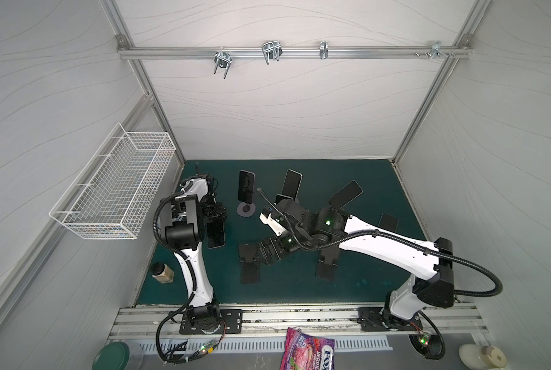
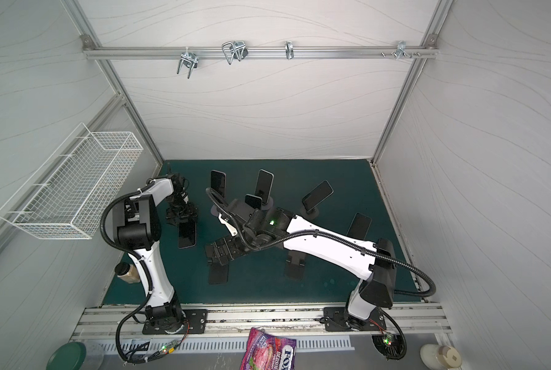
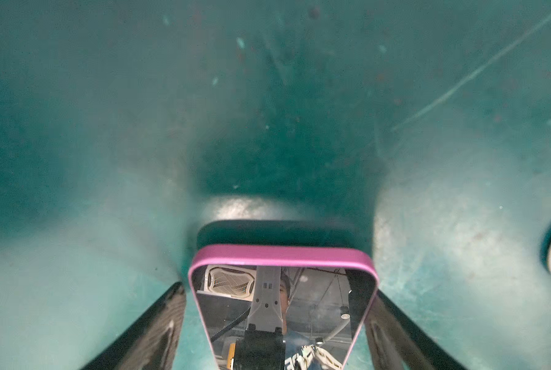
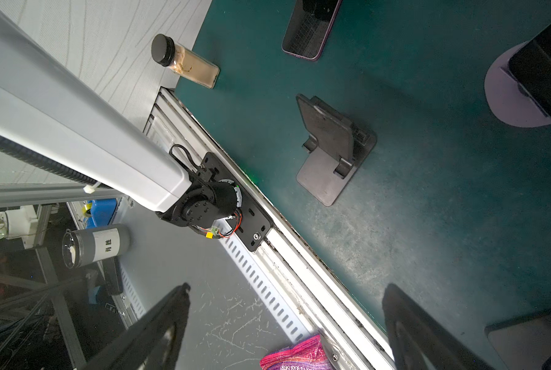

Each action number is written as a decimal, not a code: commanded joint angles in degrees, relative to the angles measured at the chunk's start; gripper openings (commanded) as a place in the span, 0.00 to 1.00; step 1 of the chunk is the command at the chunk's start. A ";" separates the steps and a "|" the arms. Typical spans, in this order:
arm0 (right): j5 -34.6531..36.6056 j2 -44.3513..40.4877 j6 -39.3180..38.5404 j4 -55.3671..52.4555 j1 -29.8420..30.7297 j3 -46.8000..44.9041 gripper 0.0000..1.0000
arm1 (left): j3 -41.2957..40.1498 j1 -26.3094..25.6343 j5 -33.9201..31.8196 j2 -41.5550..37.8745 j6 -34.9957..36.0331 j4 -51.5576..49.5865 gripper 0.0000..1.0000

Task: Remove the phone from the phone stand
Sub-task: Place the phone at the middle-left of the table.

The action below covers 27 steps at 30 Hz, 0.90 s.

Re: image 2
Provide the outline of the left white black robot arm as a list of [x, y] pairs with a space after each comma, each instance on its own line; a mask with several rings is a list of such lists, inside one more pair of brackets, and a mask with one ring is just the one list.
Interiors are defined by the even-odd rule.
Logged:
[[178, 228], [178, 247], [194, 247], [198, 208], [189, 200], [188, 188], [189, 181], [181, 174], [149, 179], [137, 191], [113, 200], [100, 220], [104, 241], [134, 262], [145, 290], [145, 303], [138, 312], [155, 334], [175, 334], [186, 327], [186, 313], [161, 259], [162, 222], [157, 207], [167, 203], [165, 220]]

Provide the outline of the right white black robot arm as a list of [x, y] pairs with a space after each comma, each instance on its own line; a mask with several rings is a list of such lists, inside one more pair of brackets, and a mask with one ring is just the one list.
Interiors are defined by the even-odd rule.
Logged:
[[[434, 281], [419, 268], [395, 257], [386, 239], [361, 240], [323, 229], [282, 208], [255, 209], [234, 200], [229, 203], [216, 190], [206, 195], [218, 211], [218, 219], [230, 235], [213, 243], [213, 257], [220, 265], [247, 254], [283, 248], [309, 254], [355, 275], [359, 283], [346, 303], [349, 320], [367, 322], [380, 308], [391, 308], [395, 294], [428, 298], [437, 291]], [[404, 291], [395, 287], [397, 268], [404, 268], [427, 284], [426, 291]]]

